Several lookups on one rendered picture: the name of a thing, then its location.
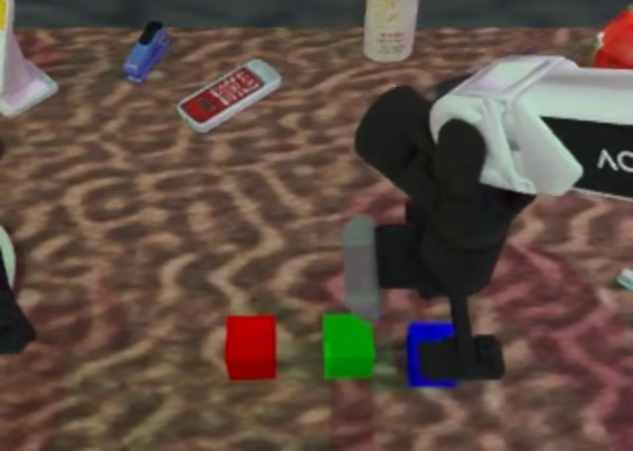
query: red screen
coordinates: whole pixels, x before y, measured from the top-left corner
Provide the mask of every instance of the red screen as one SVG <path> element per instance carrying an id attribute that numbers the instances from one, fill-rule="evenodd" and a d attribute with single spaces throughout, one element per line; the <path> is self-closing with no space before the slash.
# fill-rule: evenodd
<path id="1" fill-rule="evenodd" d="M 184 102 L 181 108 L 196 123 L 204 123 L 263 85 L 264 82 L 255 73 L 247 68 L 241 68 Z"/>

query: green cube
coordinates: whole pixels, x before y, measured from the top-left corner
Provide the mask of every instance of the green cube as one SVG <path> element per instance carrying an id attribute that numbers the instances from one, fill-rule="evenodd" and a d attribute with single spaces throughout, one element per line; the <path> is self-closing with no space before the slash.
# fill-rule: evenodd
<path id="1" fill-rule="evenodd" d="M 323 315 L 323 374 L 326 380 L 371 379 L 375 361 L 372 324 L 351 314 Z"/>

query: dark background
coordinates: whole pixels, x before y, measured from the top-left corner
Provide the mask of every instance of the dark background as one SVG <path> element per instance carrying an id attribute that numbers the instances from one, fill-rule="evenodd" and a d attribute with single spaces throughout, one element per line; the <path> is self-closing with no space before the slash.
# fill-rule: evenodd
<path id="1" fill-rule="evenodd" d="M 603 25 L 633 0 L 421 0 L 422 27 Z M 365 0 L 17 0 L 18 26 L 361 26 Z"/>

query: spray can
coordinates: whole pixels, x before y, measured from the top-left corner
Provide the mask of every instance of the spray can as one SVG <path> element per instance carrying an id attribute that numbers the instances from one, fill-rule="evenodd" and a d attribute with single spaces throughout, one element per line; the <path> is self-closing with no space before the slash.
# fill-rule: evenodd
<path id="1" fill-rule="evenodd" d="M 367 0 L 365 56 L 377 62 L 399 62 L 413 52 L 419 0 Z"/>

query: table surface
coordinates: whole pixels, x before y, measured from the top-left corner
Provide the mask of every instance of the table surface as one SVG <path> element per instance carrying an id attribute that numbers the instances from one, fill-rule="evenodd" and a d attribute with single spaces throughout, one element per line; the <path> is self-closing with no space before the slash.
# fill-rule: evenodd
<path id="1" fill-rule="evenodd" d="M 474 300 L 477 330 L 503 341 L 502 383 L 407 390 L 406 323 L 447 309 L 404 293 L 379 324 L 380 378 L 325 383 L 319 359 L 319 317 L 340 308 L 342 223 L 402 212 L 351 149 L 369 101 L 530 47 L 582 57 L 592 31 L 421 32 L 391 65 L 363 58 L 356 29 L 171 35 L 133 86 L 121 65 L 136 31 L 20 33 L 60 91 L 0 121 L 0 222 L 41 335 L 0 361 L 0 449 L 627 449 L 633 418 L 616 397 L 633 401 L 633 300 L 610 282 L 631 260 L 628 204 L 539 200 L 514 226 Z M 193 134 L 174 105 L 252 57 L 279 68 L 282 89 Z M 226 315 L 266 313 L 279 379 L 228 384 Z"/>

